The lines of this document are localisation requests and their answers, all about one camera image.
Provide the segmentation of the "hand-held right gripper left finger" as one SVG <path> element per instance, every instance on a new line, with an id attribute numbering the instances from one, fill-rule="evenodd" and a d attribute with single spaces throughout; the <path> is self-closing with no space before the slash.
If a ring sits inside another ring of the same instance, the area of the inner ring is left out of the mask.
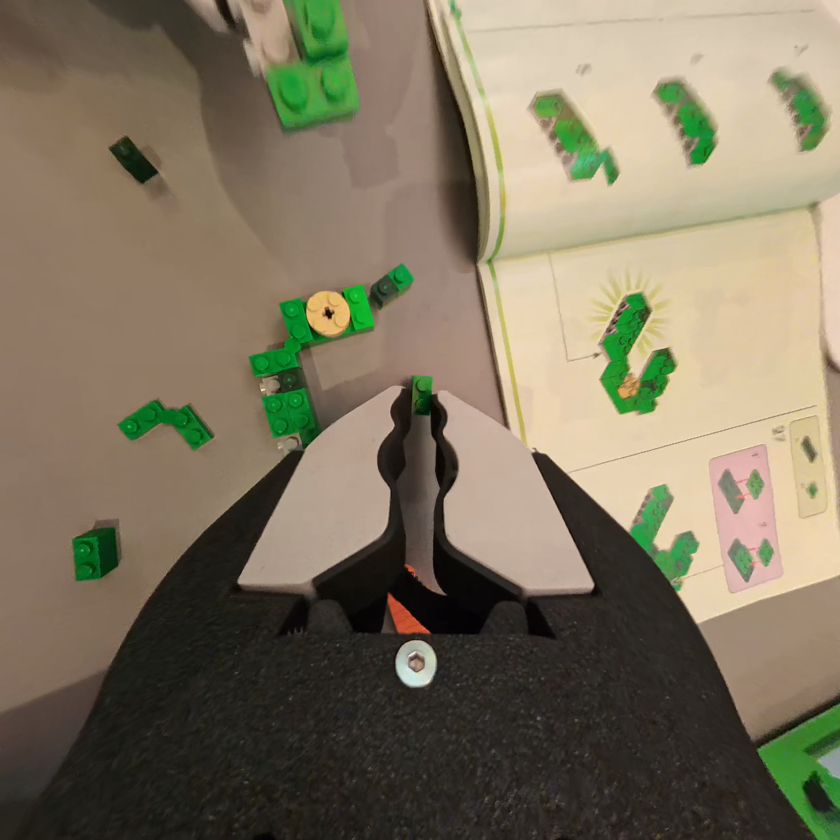
<path id="1" fill-rule="evenodd" d="M 249 592 L 377 602 L 406 558 L 397 481 L 410 393 L 393 385 L 324 430 L 292 471 L 238 577 Z"/>

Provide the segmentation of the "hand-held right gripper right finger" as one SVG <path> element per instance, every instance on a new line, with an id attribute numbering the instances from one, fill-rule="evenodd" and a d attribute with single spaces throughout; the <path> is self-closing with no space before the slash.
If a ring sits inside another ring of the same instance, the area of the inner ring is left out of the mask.
<path id="1" fill-rule="evenodd" d="M 459 602 L 587 595 L 592 576 L 531 449 L 450 392 L 430 406 L 436 444 L 434 575 Z"/>

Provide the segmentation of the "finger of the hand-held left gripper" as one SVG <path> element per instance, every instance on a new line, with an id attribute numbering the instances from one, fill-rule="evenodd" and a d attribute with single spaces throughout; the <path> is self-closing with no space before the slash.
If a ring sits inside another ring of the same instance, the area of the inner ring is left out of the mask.
<path id="1" fill-rule="evenodd" d="M 189 0 L 184 3 L 213 31 L 220 34 L 242 32 L 242 8 L 239 1 Z"/>

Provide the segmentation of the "curved green brick assembly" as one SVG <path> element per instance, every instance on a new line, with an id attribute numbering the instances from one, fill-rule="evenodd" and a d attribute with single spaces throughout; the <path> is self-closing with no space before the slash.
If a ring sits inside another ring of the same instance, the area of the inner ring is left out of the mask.
<path id="1" fill-rule="evenodd" d="M 287 329 L 285 342 L 248 358 L 252 375 L 263 382 L 261 401 L 273 438 L 288 438 L 304 449 L 322 431 L 300 352 L 372 332 L 374 311 L 401 297 L 413 283 L 413 273 L 399 264 L 370 289 L 356 285 L 321 290 L 307 300 L 292 298 L 280 303 Z"/>

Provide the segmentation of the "grey plate with green bricks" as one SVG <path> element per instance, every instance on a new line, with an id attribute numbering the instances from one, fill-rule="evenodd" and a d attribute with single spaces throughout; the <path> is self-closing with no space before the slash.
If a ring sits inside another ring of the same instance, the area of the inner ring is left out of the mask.
<path id="1" fill-rule="evenodd" d="M 351 119 L 360 96 L 339 1 L 240 2 L 251 64 L 284 130 Z"/>

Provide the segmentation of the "grey desk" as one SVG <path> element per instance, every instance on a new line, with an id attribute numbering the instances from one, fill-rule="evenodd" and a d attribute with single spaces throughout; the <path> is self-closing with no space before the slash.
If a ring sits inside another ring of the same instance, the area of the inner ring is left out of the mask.
<path id="1" fill-rule="evenodd" d="M 427 2 L 341 6 L 359 111 L 284 130 L 180 3 L 2 2 L 2 702 L 109 666 L 19 836 L 812 838 L 701 622 L 551 457 L 525 444 L 593 592 L 438 585 L 413 376 L 511 431 L 476 177 Z M 109 152 L 124 135 L 144 185 Z M 389 591 L 238 585 L 305 451 L 271 436 L 249 356 L 285 342 L 282 301 L 399 264 L 414 283 L 372 332 L 299 359 L 321 433 L 409 391 L 397 492 L 429 635 L 395 631 Z M 213 440 L 128 440 L 154 399 Z M 119 566 L 76 581 L 71 541 L 108 526 Z"/>

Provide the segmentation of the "orange brick separator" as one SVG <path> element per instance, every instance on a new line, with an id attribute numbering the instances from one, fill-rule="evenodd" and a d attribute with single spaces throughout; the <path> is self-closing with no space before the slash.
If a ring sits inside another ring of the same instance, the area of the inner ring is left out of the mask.
<path id="1" fill-rule="evenodd" d="M 409 607 L 420 606 L 423 610 L 428 606 L 428 598 L 436 594 L 422 581 L 415 568 L 406 563 L 387 596 L 388 612 L 395 631 L 402 635 L 429 635 L 429 629 Z"/>

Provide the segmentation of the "dark green brick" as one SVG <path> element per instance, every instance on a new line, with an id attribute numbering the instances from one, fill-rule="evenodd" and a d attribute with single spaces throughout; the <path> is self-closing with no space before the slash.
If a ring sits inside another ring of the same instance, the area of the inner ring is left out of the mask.
<path id="1" fill-rule="evenodd" d="M 159 175 L 159 169 L 127 135 L 108 147 L 121 167 L 139 184 L 144 185 Z"/>

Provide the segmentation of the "angled green plate pair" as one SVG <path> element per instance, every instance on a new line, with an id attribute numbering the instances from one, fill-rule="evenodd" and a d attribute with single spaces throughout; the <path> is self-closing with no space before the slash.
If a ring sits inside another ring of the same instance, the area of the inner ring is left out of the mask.
<path id="1" fill-rule="evenodd" d="M 119 430 L 128 440 L 137 440 L 158 426 L 173 428 L 193 451 L 214 439 L 214 433 L 191 406 L 170 408 L 157 399 L 118 423 Z"/>

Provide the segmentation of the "instruction booklet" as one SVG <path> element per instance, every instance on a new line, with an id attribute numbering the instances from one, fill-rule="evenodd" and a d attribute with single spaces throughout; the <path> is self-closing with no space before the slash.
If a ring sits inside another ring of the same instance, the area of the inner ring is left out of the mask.
<path id="1" fill-rule="evenodd" d="M 511 431 L 698 622 L 838 577 L 823 2 L 427 2 Z"/>

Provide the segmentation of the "green toy box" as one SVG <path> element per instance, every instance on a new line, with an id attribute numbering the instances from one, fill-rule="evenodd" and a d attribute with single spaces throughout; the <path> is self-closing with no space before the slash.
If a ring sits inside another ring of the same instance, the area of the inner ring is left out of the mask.
<path id="1" fill-rule="evenodd" d="M 765 743 L 759 756 L 813 836 L 839 838 L 839 706 Z"/>

